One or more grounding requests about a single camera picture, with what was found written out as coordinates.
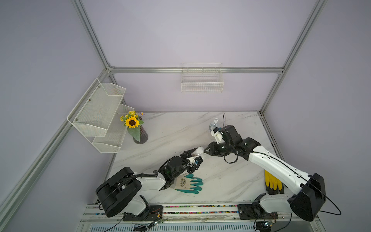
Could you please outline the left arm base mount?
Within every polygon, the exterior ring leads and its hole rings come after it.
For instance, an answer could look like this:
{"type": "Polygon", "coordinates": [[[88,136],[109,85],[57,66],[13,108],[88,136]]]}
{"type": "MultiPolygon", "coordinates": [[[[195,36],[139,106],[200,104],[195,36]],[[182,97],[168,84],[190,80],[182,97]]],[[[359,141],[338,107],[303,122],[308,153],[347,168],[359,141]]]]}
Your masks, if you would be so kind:
{"type": "Polygon", "coordinates": [[[150,205],[143,195],[134,197],[123,211],[123,221],[155,221],[161,219],[164,206],[150,205]]]}

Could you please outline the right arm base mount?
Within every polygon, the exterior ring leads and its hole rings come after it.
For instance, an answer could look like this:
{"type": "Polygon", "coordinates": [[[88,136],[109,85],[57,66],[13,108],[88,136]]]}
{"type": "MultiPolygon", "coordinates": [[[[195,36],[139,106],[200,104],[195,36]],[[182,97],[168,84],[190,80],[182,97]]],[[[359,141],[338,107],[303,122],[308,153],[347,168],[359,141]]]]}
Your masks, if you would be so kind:
{"type": "Polygon", "coordinates": [[[260,201],[266,193],[260,194],[253,202],[237,205],[239,217],[241,220],[253,219],[278,219],[276,212],[268,213],[261,206],[260,201]]]}

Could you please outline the white label tea bottle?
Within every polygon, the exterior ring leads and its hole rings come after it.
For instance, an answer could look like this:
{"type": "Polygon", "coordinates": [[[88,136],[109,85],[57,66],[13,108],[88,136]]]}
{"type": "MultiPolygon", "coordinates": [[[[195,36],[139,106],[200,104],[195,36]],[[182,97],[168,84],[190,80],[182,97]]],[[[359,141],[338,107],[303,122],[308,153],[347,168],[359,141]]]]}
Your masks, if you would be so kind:
{"type": "Polygon", "coordinates": [[[200,157],[204,158],[205,157],[204,147],[198,147],[198,148],[196,148],[196,150],[191,153],[191,156],[192,157],[198,157],[198,156],[200,156],[200,157]]]}

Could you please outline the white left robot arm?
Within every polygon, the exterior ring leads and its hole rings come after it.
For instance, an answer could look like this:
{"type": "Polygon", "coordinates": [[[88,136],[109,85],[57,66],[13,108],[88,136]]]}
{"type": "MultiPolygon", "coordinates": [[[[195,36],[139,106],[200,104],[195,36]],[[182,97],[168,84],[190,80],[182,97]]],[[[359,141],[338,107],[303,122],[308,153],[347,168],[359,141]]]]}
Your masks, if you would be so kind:
{"type": "Polygon", "coordinates": [[[99,210],[111,218],[121,212],[134,216],[149,213],[150,205],[144,197],[146,191],[176,191],[198,194],[203,181],[194,172],[203,163],[203,147],[184,151],[166,160],[151,174],[136,173],[124,167],[96,189],[99,210]]]}

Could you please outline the clear small water bottle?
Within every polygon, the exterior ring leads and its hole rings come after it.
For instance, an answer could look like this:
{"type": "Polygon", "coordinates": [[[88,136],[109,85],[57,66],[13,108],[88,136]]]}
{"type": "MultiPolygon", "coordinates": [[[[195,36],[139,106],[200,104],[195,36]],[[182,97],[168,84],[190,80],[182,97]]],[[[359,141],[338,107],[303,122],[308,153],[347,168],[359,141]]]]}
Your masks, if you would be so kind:
{"type": "Polygon", "coordinates": [[[213,121],[209,125],[209,131],[210,132],[214,131],[214,129],[218,127],[218,123],[219,123],[219,119],[214,118],[213,121]]]}

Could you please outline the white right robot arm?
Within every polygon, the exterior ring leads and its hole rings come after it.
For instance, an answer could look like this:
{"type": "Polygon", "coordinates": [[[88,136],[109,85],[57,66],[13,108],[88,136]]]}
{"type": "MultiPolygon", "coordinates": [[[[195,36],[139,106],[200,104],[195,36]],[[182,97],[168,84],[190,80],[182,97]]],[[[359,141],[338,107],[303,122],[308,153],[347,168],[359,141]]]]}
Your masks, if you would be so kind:
{"type": "Polygon", "coordinates": [[[259,195],[252,204],[255,210],[262,214],[293,213],[305,221],[315,219],[327,200],[322,176],[309,175],[273,156],[255,139],[243,139],[232,125],[215,128],[213,136],[215,141],[206,147],[205,154],[216,157],[235,154],[260,166],[290,189],[291,194],[259,195]]]}

